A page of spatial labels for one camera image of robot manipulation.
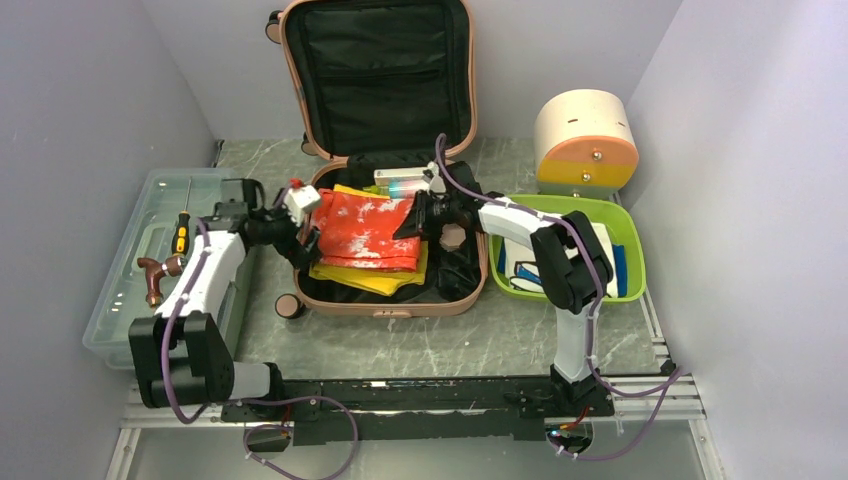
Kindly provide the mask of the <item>red white tie-dye cloth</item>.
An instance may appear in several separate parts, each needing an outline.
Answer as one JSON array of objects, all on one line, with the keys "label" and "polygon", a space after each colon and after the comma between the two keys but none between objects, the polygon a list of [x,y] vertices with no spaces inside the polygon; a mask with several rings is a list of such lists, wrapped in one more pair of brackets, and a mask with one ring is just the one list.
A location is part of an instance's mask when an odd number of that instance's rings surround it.
[{"label": "red white tie-dye cloth", "polygon": [[335,267],[414,271],[421,252],[418,237],[396,239],[410,213],[411,199],[375,198],[329,189],[311,214],[320,231],[319,262]]}]

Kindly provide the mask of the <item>yellow cloth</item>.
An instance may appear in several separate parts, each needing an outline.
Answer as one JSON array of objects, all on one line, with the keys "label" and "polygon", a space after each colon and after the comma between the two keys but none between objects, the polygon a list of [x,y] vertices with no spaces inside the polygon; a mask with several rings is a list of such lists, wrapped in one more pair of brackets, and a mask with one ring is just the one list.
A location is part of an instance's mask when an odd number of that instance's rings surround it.
[{"label": "yellow cloth", "polygon": [[[329,190],[366,197],[381,198],[368,195],[361,190],[341,185],[337,185]],[[395,294],[402,286],[422,285],[425,283],[427,262],[429,260],[429,248],[428,243],[421,240],[420,257],[414,271],[389,271],[335,267],[321,264],[319,260],[308,272],[308,275],[311,278],[315,280],[334,281],[344,286],[354,287],[366,292],[388,297]]]}]

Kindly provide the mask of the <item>pink hard-shell suitcase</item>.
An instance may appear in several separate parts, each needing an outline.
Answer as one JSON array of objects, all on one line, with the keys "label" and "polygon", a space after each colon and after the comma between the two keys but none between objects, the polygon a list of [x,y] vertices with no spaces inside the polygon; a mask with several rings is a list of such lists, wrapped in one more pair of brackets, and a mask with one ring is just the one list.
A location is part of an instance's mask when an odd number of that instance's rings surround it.
[{"label": "pink hard-shell suitcase", "polygon": [[[447,137],[455,179],[475,187],[457,155],[477,130],[473,20],[461,1],[295,1],[265,27],[279,44],[304,121],[302,147],[326,161],[314,184],[366,187],[379,169],[423,167]],[[482,234],[447,250],[432,238],[421,284],[386,296],[294,275],[297,295],[330,315],[434,317],[467,311],[488,275]]]}]

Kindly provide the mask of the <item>cream orange drawer cabinet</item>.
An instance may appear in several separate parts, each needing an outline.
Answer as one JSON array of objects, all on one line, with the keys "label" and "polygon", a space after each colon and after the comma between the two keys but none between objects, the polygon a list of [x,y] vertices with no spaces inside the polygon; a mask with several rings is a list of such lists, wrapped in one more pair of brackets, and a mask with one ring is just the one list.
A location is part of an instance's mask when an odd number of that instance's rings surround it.
[{"label": "cream orange drawer cabinet", "polygon": [[540,193],[608,199],[639,163],[623,102],[597,89],[551,98],[534,123],[534,160]]}]

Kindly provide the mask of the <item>lime green plastic tray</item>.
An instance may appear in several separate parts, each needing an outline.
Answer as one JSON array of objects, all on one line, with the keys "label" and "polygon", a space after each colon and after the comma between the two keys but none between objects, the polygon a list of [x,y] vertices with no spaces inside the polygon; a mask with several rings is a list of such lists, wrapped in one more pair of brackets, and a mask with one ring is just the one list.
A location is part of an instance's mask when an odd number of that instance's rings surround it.
[{"label": "lime green plastic tray", "polygon": [[[511,198],[522,205],[539,211],[566,214],[583,212],[590,221],[606,227],[612,244],[615,273],[622,276],[615,281],[617,294],[609,293],[605,303],[626,303],[638,300],[646,288],[644,255],[636,226],[630,214],[620,205],[606,200],[557,195],[513,194]],[[488,237],[490,270],[496,285],[506,294],[522,300],[546,302],[540,288],[534,291],[516,289],[505,271],[507,259],[503,238]]]}]

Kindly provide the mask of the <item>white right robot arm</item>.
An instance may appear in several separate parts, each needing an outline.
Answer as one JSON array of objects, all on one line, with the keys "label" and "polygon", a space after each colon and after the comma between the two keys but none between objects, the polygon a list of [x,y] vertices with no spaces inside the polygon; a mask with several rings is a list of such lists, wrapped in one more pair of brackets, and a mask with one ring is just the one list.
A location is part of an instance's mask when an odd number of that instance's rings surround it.
[{"label": "white right robot arm", "polygon": [[474,228],[532,250],[541,287],[554,306],[557,348],[551,401],[574,415],[599,391],[595,330],[601,302],[614,274],[588,217],[579,211],[554,215],[497,193],[482,194],[460,183],[456,165],[431,162],[415,169],[423,182],[397,239],[437,235],[445,225]]}]

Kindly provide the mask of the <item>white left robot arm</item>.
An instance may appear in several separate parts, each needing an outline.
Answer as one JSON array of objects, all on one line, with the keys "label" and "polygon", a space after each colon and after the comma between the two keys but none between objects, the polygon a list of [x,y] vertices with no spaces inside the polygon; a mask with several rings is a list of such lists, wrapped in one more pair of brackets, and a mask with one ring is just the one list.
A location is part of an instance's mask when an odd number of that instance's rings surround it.
[{"label": "white left robot arm", "polygon": [[264,420],[287,406],[279,369],[271,363],[233,359],[217,320],[250,248],[272,246],[293,267],[304,269],[320,255],[320,231],[303,229],[322,203],[300,180],[281,189],[266,206],[264,189],[252,179],[227,179],[211,214],[197,220],[194,250],[174,290],[153,315],[135,319],[128,337],[141,400],[148,408],[248,400]]}]

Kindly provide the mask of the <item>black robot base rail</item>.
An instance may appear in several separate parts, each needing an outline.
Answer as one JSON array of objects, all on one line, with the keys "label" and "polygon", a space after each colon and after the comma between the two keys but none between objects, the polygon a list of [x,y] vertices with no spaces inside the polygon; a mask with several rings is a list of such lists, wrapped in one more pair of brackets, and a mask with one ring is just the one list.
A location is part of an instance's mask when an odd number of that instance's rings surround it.
[{"label": "black robot base rail", "polygon": [[285,422],[296,446],[347,441],[510,437],[542,441],[559,421],[611,417],[599,386],[577,402],[558,395],[550,375],[360,380],[286,380],[291,407],[226,406],[225,423]]}]

